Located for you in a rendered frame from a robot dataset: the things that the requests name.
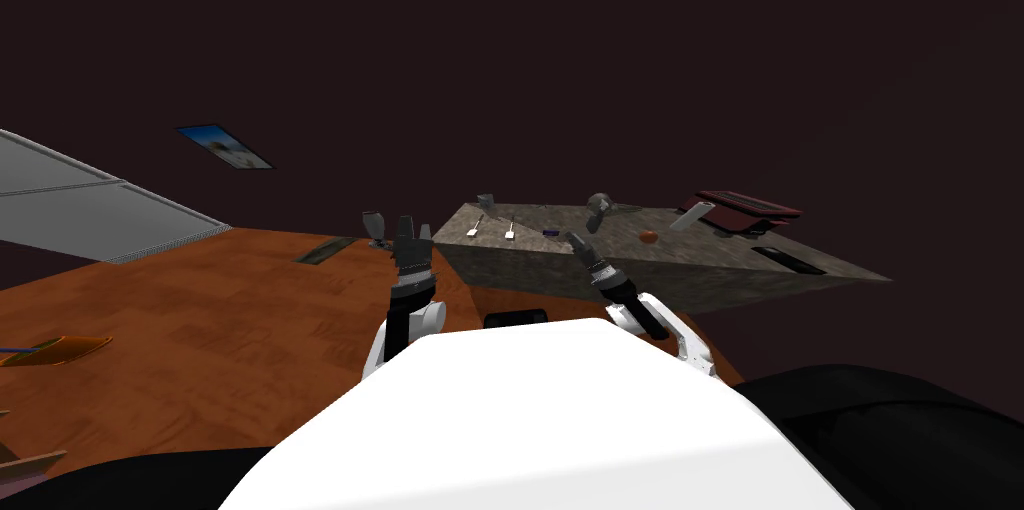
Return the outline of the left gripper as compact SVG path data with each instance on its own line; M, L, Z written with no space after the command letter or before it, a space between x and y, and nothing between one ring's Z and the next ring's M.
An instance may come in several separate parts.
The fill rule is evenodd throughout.
M429 272L432 268L433 241L430 225L420 226L418 238L413 237L413 217L399 218L392 254L399 277Z

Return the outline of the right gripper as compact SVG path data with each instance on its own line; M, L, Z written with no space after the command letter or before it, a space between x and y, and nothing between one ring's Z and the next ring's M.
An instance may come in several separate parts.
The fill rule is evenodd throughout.
M577 257L592 278L606 278L610 274L608 262L584 238L572 231L567 231L565 238L572 252L577 253Z

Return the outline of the grey stone table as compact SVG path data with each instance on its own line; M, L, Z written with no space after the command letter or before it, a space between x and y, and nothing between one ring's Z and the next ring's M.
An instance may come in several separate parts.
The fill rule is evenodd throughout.
M475 237L466 232L483 215ZM435 248L465 283L554 297L601 301L592 278L573 255L565 233L580 233L639 290L655 295L670 309L696 315L804 292L848 285L883 283L886 278L777 233L756 239L718 233L703 223L683 231L669 228L675 210L629 206L588 233L589 212L582 205L499 204L486 216L476 204L464 204L434 233ZM504 233L515 220L515 239ZM559 230L546 237L544 229ZM655 244L638 235L655 231ZM825 275L797 274L753 252L774 247L810 263Z

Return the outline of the grey pitcher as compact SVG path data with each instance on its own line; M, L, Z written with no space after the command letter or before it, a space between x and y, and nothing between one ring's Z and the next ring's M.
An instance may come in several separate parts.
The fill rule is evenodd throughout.
M610 196L606 193L595 193L587 202L587 209L590 216L586 222L586 229L589 233L597 233L602 225L606 214L614 208Z

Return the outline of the grey wine glass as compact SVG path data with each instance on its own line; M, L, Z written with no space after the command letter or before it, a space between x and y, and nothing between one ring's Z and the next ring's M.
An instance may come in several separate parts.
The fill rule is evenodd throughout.
M386 225L379 211L365 211L362 224L370 236L369 246L375 249L390 250L390 242L385 237Z

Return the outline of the white bottle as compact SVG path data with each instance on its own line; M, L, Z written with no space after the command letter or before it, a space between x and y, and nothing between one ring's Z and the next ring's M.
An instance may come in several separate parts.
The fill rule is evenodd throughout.
M683 231L693 226L698 220L714 209L715 204L712 202L695 202L692 206L687 208L684 213L679 215L669 228L673 231Z

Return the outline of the dark red toaster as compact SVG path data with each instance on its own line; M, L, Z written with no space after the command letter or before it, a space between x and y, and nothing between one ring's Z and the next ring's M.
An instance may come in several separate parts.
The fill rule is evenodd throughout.
M762 236L803 215L801 210L736 192L696 192L677 209L677 213L684 214L700 202L713 205L701 220L723 233Z

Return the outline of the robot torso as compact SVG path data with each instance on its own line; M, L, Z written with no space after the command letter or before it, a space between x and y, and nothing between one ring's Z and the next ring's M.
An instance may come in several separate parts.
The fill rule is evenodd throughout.
M430 335L219 510L852 510L732 388L602 318Z

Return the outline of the flat black slab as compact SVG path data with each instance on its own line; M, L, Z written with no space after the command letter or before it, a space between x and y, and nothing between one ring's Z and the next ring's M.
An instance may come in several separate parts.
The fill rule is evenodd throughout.
M758 246L758 247L753 247L751 250L790 269L791 271L797 274L825 275L827 273L825 270L822 270L810 263L798 259L793 255L782 252L774 247Z

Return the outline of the grey window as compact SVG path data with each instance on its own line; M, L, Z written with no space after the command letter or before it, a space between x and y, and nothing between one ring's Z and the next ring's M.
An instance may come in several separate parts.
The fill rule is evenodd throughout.
M125 264L230 228L0 129L0 240Z

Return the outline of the orange bowl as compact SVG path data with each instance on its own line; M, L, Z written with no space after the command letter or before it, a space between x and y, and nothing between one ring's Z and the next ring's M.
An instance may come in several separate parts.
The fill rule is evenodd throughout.
M112 337L60 336L32 347L0 348L0 368L65 364L82 358L112 340Z

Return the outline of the blue framed wall picture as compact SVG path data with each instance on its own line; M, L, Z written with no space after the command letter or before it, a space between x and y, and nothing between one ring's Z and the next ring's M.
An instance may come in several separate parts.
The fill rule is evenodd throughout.
M257 153L241 143L217 124L178 127L176 131L236 170L272 170Z

